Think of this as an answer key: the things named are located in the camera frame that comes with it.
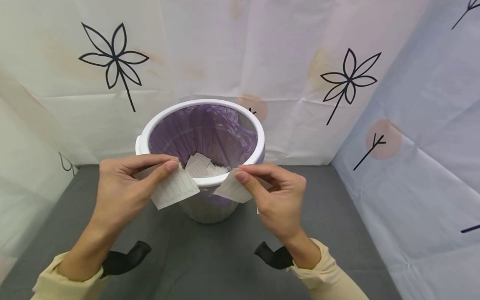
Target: fingernail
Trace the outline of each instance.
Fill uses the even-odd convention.
[[[235,174],[235,178],[241,183],[244,183],[248,179],[248,174],[245,172],[238,172],[237,174]]]
[[[177,161],[171,160],[165,163],[165,167],[168,171],[172,172],[178,169],[179,163]]]

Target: left hand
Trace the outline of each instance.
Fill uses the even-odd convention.
[[[160,165],[147,178],[134,174]],[[146,154],[100,163],[96,205],[90,223],[109,232],[120,231],[145,208],[159,183],[179,167],[179,159],[165,154]]]

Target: white curtain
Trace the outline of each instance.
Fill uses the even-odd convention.
[[[31,130],[4,98],[19,96],[22,91],[11,78],[2,77],[0,283],[76,172],[68,159]],[[10,100],[17,107],[37,105],[27,97]]]
[[[81,153],[70,149],[75,163],[132,154],[135,137],[158,112],[211,97],[256,112],[268,161],[322,165],[429,2],[10,1],[0,10],[0,60],[82,144]],[[97,65],[78,59],[86,53]],[[118,56],[119,74],[115,62],[108,65]],[[331,72],[346,78],[322,77]]]
[[[404,299],[479,299],[479,16],[433,3],[333,161]]]

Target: pink circle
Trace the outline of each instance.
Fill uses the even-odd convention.
[[[260,122],[265,121],[267,118],[268,105],[259,97],[242,95],[235,99],[234,102],[251,111]]]
[[[365,146],[370,150],[374,144],[377,145],[370,152],[371,157],[379,160],[391,158],[400,150],[402,133],[389,119],[378,120],[370,127]]]

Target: trash can rim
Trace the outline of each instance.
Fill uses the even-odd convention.
[[[262,124],[255,117],[254,114],[252,114],[248,109],[244,108],[243,106],[233,102],[220,100],[220,99],[197,99],[197,100],[186,101],[186,102],[178,103],[176,105],[173,105],[161,111],[159,114],[157,114],[155,117],[153,117],[153,119],[151,119],[147,123],[142,134],[137,137],[137,140],[135,143],[136,154],[141,155],[141,154],[150,153],[150,149],[148,147],[148,140],[150,138],[150,134],[152,133],[155,126],[161,120],[163,120],[163,118],[170,115],[174,111],[177,111],[186,107],[190,107],[190,106],[203,105],[203,104],[221,105],[221,106],[233,108],[234,110],[238,111],[239,113],[247,117],[250,122],[252,122],[257,132],[257,146],[255,147],[255,150],[253,151],[252,155],[247,159],[247,161],[244,164],[245,165],[255,164],[259,160],[260,156],[262,155],[265,147],[265,134],[264,134],[264,129],[262,127]],[[225,178],[227,178],[228,174],[229,173],[219,175],[219,176],[209,177],[209,178],[193,178],[193,180],[195,181],[195,183],[198,185],[199,188],[208,188],[208,187],[217,186],[221,184],[225,180]]]

